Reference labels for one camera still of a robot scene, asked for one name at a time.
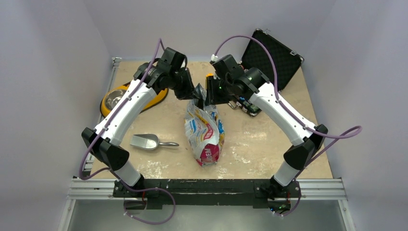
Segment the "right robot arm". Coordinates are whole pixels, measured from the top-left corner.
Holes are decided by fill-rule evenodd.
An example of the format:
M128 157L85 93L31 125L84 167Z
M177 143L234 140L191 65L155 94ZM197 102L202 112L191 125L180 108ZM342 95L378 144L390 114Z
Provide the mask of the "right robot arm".
M291 142L292 146L284 153L284 161L270 183L274 195L283 195L322 147L328 129L301 116L279 93L275 93L275 86L259 69L252 67L244 71L230 54L221 59L212 55L210 64L215 75L206 80L205 105L227 104L235 96L243 96L265 112Z

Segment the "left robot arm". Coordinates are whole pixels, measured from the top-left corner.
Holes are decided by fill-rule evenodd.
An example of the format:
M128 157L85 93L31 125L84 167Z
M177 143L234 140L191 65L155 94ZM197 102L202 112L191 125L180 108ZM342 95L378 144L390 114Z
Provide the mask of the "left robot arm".
M84 128L81 133L88 148L86 153L105 163L132 197L142 194L144 177L131 164L129 152L120 144L133 121L162 90L173 90L179 100L198 97L186 59L185 54L167 47L160 58L154 57L140 65L129 88L108 116L95 128Z

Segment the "colourful pet food bag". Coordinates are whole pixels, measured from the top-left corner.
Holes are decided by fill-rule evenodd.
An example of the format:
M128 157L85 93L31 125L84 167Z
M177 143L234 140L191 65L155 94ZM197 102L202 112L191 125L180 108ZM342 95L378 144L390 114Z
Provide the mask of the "colourful pet food bag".
M215 105L199 109L199 100L190 100L184 116L185 135L196 162L204 167L216 164L224 142L225 131Z

